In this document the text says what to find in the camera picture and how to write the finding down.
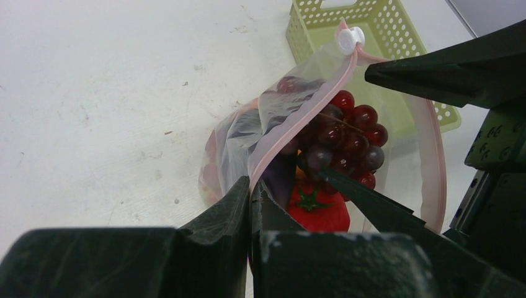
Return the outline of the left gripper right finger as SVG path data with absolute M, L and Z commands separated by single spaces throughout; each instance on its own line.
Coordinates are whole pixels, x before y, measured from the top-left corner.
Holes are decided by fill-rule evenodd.
M 438 297 L 431 262 L 400 233 L 311 233 L 272 198 L 251 196 L 255 297 Z

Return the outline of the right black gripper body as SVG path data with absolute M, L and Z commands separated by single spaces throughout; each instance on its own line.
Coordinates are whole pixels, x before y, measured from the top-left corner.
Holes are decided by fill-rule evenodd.
M 489 110 L 465 164 L 476 174 L 444 235 L 524 282 L 524 98 Z

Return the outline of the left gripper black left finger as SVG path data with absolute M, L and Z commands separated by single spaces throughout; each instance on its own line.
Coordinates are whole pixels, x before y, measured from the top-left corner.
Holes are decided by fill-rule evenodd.
M 2 297 L 244 297 L 249 179 L 182 227 L 48 228 L 1 261 Z

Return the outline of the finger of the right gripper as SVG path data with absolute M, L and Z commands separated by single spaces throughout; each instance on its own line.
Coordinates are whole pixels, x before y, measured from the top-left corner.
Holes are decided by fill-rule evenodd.
M 422 56 L 368 66 L 368 83 L 455 107 L 525 99 L 525 21 Z
M 319 174 L 348 197 L 379 232 L 402 233 L 414 239 L 430 259 L 441 288 L 525 287 L 524 281 L 427 228 L 411 209 L 336 170 L 325 168 Z

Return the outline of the purple eggplant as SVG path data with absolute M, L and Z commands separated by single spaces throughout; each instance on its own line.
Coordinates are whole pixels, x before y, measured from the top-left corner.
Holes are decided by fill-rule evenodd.
M 251 109 L 239 114 L 227 134 L 227 142 L 233 145 L 233 151 L 240 155 L 245 151 L 250 155 L 256 146 L 256 137 L 261 135 L 259 111 Z M 286 209 L 292 196 L 295 181 L 298 142 L 291 140 L 272 159 L 261 175 L 261 180 L 269 189 L 269 196 L 282 209 Z

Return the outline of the beige plastic basket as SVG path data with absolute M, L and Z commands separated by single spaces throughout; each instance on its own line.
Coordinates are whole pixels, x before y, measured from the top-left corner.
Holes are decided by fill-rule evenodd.
M 341 66 L 342 55 L 334 47 L 334 34 L 344 20 L 348 27 L 360 27 L 366 53 L 389 60 L 426 53 L 401 1 L 352 1 L 350 5 L 325 7 L 322 1 L 293 1 L 286 38 L 297 64 L 311 59 L 324 45 L 329 54 L 312 59 L 315 73 L 331 78 Z M 396 136 L 416 133 L 416 123 L 405 94 L 374 86 L 364 80 L 365 67 L 354 70 L 345 88 L 358 105 L 378 112 L 378 120 Z

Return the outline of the dark red grape bunch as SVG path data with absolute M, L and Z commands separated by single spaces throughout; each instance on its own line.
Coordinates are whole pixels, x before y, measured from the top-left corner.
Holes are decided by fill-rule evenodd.
M 331 168 L 375 188 L 375 173 L 385 161 L 388 131 L 378 122 L 374 107 L 357 106 L 351 92 L 340 90 L 291 140 L 298 142 L 293 187 L 301 180 L 334 194 L 337 191 L 319 178 L 320 169 Z

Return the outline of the clear zip top bag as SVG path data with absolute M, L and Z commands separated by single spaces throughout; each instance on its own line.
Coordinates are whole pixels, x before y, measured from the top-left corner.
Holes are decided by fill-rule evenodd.
M 259 97 L 239 107 L 212 130 L 198 177 L 200 195 L 207 206 L 222 199 L 242 176 L 249 178 L 249 191 L 253 193 L 256 184 L 263 181 L 262 173 L 277 153 L 329 104 L 338 91 L 349 91 L 345 85 L 354 70 L 359 66 L 364 66 L 366 70 L 368 66 L 380 62 L 380 58 L 365 52 L 364 45 L 362 29 L 348 27 L 342 21 L 334 34 L 334 47 L 342 55 L 341 66 L 331 78 L 315 73 L 312 62 L 316 56 L 329 54 L 329 45 L 324 45 L 312 54 L 310 60 L 294 67 Z M 416 123 L 416 133 L 399 137 L 390 134 L 386 128 L 388 141 L 383 146 L 385 161 L 375 173 L 376 186 L 372 190 L 399 201 L 405 187 L 415 182 L 422 188 L 420 218 L 427 228 L 439 232 L 444 222 L 447 195 L 440 127 L 429 100 L 406 95 Z M 261 135 L 256 137 L 256 146 L 250 155 L 243 150 L 238 156 L 233 151 L 233 145 L 227 142 L 227 134 L 239 114 L 251 109 L 259 111 Z M 351 224 L 347 232 L 378 231 L 348 197 L 333 188 L 344 198 L 350 215 Z

